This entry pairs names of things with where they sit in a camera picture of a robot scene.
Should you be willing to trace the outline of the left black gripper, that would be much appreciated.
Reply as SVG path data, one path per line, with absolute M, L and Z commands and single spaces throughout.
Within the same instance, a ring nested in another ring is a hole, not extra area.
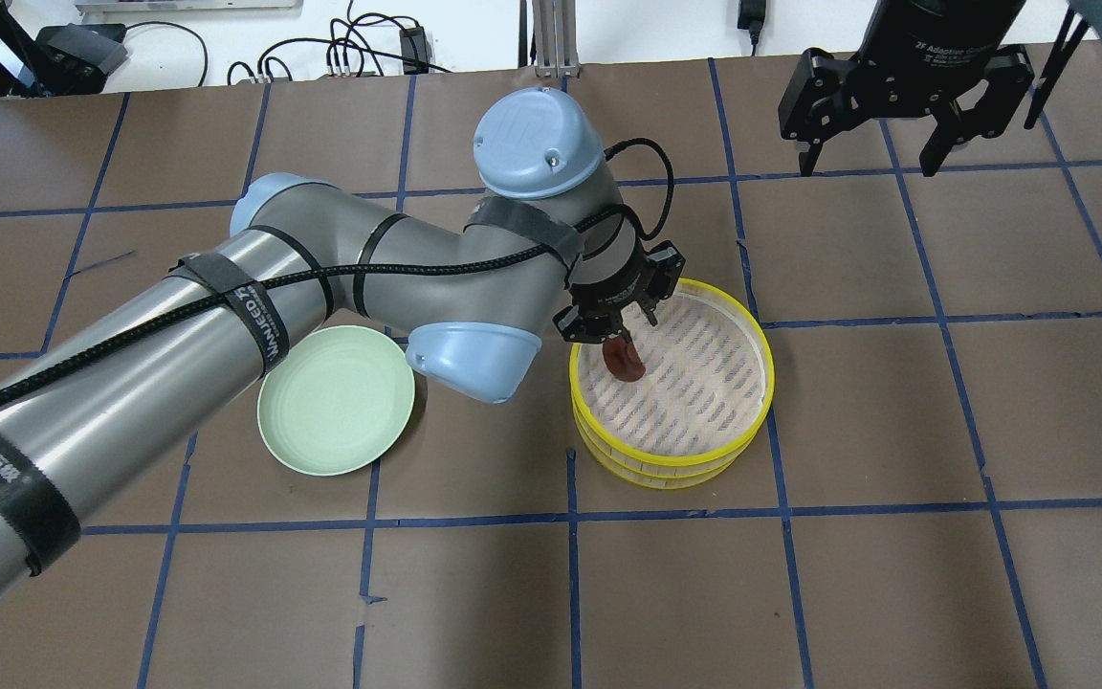
M 673 297 L 685 265 L 687 258 L 672 241 L 650 249 L 637 241 L 616 274 L 599 282 L 569 286 L 570 304 L 552 317 L 552 325 L 563 340 L 574 344 L 627 349 L 633 340 L 625 326 L 624 309 L 635 304 L 650 327 L 659 325 L 657 305 Z

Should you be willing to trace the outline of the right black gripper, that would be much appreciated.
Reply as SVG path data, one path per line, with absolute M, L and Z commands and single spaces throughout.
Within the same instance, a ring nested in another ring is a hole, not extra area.
M 779 104 L 782 138 L 812 176 L 822 143 L 873 119 L 933 117 L 919 153 L 934 176 L 972 137 L 996 137 L 1035 78 L 1022 44 L 1005 37 L 1023 1 L 879 1 L 857 52 L 807 49 Z

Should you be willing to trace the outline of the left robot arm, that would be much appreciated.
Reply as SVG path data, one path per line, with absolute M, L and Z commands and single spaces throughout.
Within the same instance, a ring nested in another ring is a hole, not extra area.
M 548 326 L 602 345 L 631 304 L 656 323 L 685 257 L 622 200 L 622 149 L 530 87 L 477 123 L 485 191 L 460 232 L 322 180 L 253 180 L 219 247 L 0 383 L 0 598 L 337 311 L 406 332 L 415 372 L 485 403 L 515 396 Z

